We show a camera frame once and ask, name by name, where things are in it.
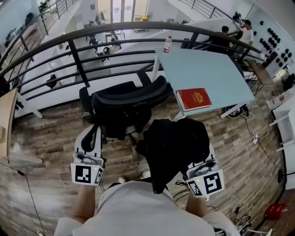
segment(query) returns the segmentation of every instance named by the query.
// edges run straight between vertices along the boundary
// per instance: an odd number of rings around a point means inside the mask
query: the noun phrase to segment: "book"
[[[179,90],[176,92],[176,97],[184,112],[202,109],[212,105],[204,88]]]

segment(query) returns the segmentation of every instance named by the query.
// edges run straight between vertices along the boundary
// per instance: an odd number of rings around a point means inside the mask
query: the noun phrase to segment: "wooden floor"
[[[272,118],[265,96],[269,96],[271,90],[264,88],[264,94],[260,92],[253,104],[255,129],[271,160],[258,144],[249,142],[238,158],[224,168],[226,190],[212,196],[208,202],[208,205],[227,216],[232,207],[239,204],[241,209],[238,217],[250,213],[253,228],[262,221],[265,209],[274,203],[283,188],[283,184],[276,181],[277,171],[283,166],[281,153],[274,151],[279,146],[278,137],[275,128],[268,127]],[[149,125],[153,119],[173,118],[178,112],[176,100],[171,97],[153,109]],[[190,117],[204,122],[219,166],[229,163],[251,138],[243,117],[220,119],[222,112],[215,110]],[[77,194],[78,185],[71,182],[70,163],[73,161],[75,138],[88,124],[82,121],[83,112],[79,102],[49,109],[43,114],[43,119],[29,115],[14,121],[11,148],[25,154],[36,154],[44,163],[11,159],[10,165],[27,174],[46,233],[53,235],[58,219],[69,215]],[[137,134],[135,138],[140,139],[141,135]],[[125,141],[109,139],[108,144],[103,146],[102,154],[107,158],[102,179],[105,188],[121,175],[136,179],[147,168],[145,159],[137,156],[128,138]],[[0,172],[1,228],[10,236],[36,235],[41,226],[25,178],[2,165]],[[173,195],[183,189],[174,182],[168,185]],[[101,193],[97,187],[97,204]],[[186,200],[187,197],[183,197],[177,203],[184,207]]]
[[[259,231],[268,232],[273,229],[271,236],[287,236],[295,230],[295,189],[286,190],[279,201],[279,204],[286,205],[286,211],[278,220],[266,220]]]

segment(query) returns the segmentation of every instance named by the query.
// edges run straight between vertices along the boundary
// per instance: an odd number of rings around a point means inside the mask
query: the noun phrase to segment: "water bottle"
[[[164,50],[163,50],[164,53],[169,53],[171,44],[172,44],[172,36],[169,35],[164,44]]]

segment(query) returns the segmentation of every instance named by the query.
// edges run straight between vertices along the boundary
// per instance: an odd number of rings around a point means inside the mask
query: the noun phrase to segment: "light blue desk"
[[[171,48],[169,53],[155,49],[156,59],[152,82],[157,77],[161,63],[166,80],[174,90],[205,88],[212,105],[194,111],[181,112],[176,119],[237,104],[221,118],[249,101],[255,100],[249,86],[231,59],[225,54],[201,50]]]

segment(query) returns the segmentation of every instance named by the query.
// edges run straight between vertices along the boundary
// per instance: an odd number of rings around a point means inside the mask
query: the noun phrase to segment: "chair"
[[[133,81],[114,85],[88,94],[86,87],[80,89],[80,101],[86,112],[83,120],[90,124],[97,124],[106,137],[124,140],[129,136],[133,143],[132,133],[141,133],[149,122],[151,109],[163,102],[172,94],[170,84],[163,76],[159,76],[153,83],[144,71],[137,71],[142,87],[136,87]]]

